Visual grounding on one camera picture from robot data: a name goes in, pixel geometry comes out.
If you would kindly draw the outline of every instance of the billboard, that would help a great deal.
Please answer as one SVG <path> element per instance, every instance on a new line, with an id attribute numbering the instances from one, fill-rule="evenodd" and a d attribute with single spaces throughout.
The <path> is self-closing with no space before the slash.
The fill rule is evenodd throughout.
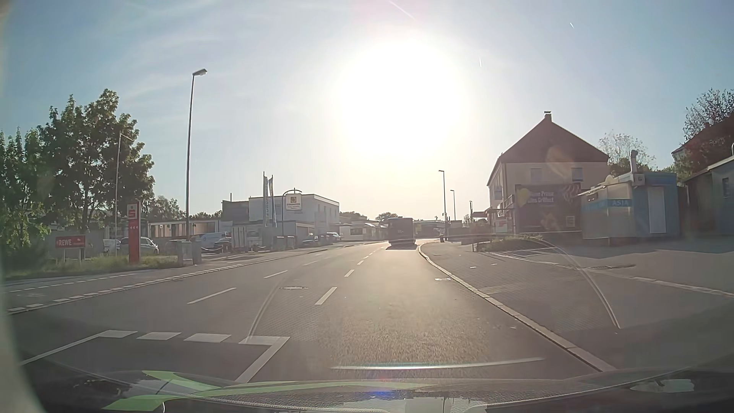
<path id="1" fill-rule="evenodd" d="M 84 248 L 86 244 L 86 235 L 66 235 L 64 237 L 56 237 L 56 248 Z"/>
<path id="2" fill-rule="evenodd" d="M 515 185 L 517 232 L 579 231 L 581 183 Z"/>
<path id="3" fill-rule="evenodd" d="M 286 195 L 286 211 L 301 210 L 301 194 L 289 193 Z"/>

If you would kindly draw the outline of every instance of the rewe sign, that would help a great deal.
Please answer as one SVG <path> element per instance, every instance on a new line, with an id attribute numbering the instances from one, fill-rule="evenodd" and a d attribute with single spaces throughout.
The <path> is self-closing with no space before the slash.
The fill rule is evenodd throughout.
<path id="1" fill-rule="evenodd" d="M 56 237 L 56 248 L 84 248 L 86 244 L 86 235 L 65 235 L 64 237 Z"/>

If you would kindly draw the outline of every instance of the truck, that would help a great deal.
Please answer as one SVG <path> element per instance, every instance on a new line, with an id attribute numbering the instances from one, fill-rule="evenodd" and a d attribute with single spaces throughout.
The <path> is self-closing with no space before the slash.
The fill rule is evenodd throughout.
<path id="1" fill-rule="evenodd" d="M 415 245 L 412 218 L 388 218 L 388 241 L 390 245 Z"/>

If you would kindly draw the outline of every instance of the gabled roof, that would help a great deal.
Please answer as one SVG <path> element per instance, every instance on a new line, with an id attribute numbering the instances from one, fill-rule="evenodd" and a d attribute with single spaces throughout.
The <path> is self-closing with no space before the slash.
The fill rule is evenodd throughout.
<path id="1" fill-rule="evenodd" d="M 502 163 L 604 162 L 609 155 L 573 133 L 556 125 L 546 113 L 540 123 L 497 158 L 492 177 Z"/>

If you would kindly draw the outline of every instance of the house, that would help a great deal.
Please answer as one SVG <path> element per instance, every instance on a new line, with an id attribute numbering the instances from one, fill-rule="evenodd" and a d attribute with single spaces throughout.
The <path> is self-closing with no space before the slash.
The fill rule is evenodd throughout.
<path id="1" fill-rule="evenodd" d="M 575 196 L 603 182 L 608 155 L 553 122 L 550 112 L 495 163 L 490 225 L 508 232 L 578 231 Z"/>
<path id="2" fill-rule="evenodd" d="M 734 156 L 683 180 L 688 193 L 690 230 L 734 234 Z"/>

